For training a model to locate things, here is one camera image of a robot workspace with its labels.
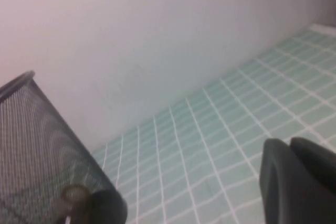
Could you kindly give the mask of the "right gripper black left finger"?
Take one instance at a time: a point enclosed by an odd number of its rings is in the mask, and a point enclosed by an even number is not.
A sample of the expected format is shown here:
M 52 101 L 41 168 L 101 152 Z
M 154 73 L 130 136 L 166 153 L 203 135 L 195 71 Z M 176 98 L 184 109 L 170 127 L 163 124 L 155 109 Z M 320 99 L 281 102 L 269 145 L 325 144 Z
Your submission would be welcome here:
M 259 186 L 266 223 L 335 223 L 335 191 L 304 167 L 290 144 L 264 142 Z

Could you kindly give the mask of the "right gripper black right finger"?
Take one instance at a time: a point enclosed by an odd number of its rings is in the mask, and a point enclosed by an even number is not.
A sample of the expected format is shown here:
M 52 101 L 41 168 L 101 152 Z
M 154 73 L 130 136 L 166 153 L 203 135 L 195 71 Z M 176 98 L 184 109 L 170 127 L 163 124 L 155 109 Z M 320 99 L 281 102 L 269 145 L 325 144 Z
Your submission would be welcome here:
M 335 191 L 335 153 L 303 137 L 293 137 L 290 148 L 306 170 L 326 189 Z

